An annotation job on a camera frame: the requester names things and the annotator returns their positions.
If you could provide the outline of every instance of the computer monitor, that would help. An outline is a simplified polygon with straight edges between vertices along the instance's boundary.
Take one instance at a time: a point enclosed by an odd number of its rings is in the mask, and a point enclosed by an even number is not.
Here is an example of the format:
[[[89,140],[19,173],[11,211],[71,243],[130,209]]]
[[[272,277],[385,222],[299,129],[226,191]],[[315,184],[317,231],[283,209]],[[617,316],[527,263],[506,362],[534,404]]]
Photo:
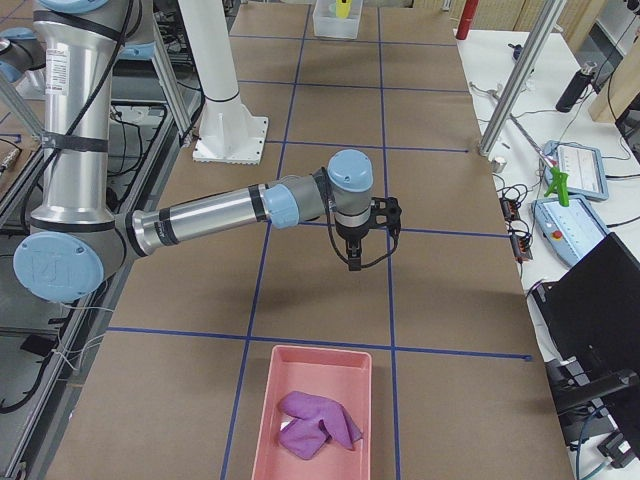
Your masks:
[[[610,233],[546,293],[549,332],[563,358],[590,379],[622,369],[640,374],[640,263]],[[606,397],[613,419],[640,457],[640,388]]]

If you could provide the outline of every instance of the purple cloth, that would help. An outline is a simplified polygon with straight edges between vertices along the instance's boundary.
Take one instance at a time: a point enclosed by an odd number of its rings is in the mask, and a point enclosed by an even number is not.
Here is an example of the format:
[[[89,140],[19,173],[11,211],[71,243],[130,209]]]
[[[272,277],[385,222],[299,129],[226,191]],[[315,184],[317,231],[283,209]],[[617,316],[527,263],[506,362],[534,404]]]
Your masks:
[[[329,438],[353,450],[362,432],[342,405],[334,400],[303,392],[291,392],[278,408],[294,419],[280,431],[280,444],[298,457],[309,460]]]

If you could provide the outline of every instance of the white table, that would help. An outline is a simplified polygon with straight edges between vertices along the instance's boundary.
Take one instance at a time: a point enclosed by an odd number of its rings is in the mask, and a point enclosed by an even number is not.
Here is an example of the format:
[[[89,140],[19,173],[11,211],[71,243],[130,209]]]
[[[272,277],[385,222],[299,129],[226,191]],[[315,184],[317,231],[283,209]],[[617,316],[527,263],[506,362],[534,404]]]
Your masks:
[[[495,89],[498,84],[505,85],[514,65],[513,50],[508,44],[524,45],[527,35],[527,32],[472,30],[467,40],[458,41],[458,49],[467,81],[473,82],[484,90]],[[515,105],[513,115],[554,109],[557,100],[578,69],[579,64],[562,36],[552,34],[538,59],[535,71],[528,82],[527,90],[521,93]],[[479,119],[480,129],[484,131],[487,123],[482,120],[491,118],[495,101],[486,95],[478,94],[473,89],[470,90],[473,94],[473,104]],[[615,125],[595,123],[591,120],[588,107],[595,97],[595,93],[587,97],[579,112],[579,105],[576,105],[569,113],[535,113],[522,116],[519,121],[539,145],[544,145],[548,140],[558,140],[569,122],[575,118],[562,138],[563,142],[577,142],[597,147],[603,157],[629,157],[628,160],[604,159],[607,175],[640,173],[640,166],[626,145],[624,148],[621,146],[620,134]],[[502,156],[507,159],[506,168],[500,174],[506,185],[524,183],[531,187],[538,182],[536,176],[538,157],[511,121],[507,122],[489,158],[494,156]],[[497,180],[496,185],[501,186],[501,182]],[[605,223],[618,223],[640,215],[640,179],[609,181],[608,187],[608,200],[599,203],[592,202],[596,212]],[[540,196],[544,194],[546,188],[547,185],[543,182]],[[538,190],[536,187],[520,208],[520,216],[530,226],[533,224],[530,205],[536,198]],[[614,231],[631,252],[640,258],[640,221],[615,228]],[[523,267],[522,285],[525,290],[541,279],[558,280],[568,271],[568,267],[559,260],[542,237],[538,227],[534,231],[532,254],[533,260],[526,262]],[[529,310],[536,326],[543,357],[546,361],[559,357],[549,338],[544,321],[532,300],[529,300]],[[583,446],[580,460],[581,476],[589,473],[603,460],[596,445],[605,437],[606,435],[594,437]],[[573,457],[575,455],[573,453],[569,453],[569,455],[572,457],[572,464],[574,464]],[[638,479],[640,478],[640,461],[634,460],[621,470],[607,467],[596,478],[603,480]]]

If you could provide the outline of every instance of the yellow object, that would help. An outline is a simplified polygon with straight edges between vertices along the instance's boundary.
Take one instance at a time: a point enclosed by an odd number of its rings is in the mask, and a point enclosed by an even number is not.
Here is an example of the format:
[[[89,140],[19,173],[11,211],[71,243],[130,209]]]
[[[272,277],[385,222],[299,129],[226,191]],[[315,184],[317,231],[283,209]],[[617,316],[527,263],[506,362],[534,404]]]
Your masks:
[[[336,0],[336,17],[347,18],[351,10],[351,0]]]

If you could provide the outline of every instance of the pink plastic container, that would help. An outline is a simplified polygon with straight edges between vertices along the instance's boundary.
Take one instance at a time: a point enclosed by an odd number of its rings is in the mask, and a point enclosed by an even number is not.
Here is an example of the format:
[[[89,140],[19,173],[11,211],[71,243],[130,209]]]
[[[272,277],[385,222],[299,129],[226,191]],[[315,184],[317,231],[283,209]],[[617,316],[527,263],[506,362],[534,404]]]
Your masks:
[[[294,390],[341,403],[362,430],[355,450],[325,444],[302,460],[278,443],[291,418],[278,402]],[[371,356],[365,352],[277,345],[271,352],[253,480],[369,480],[371,464]]]

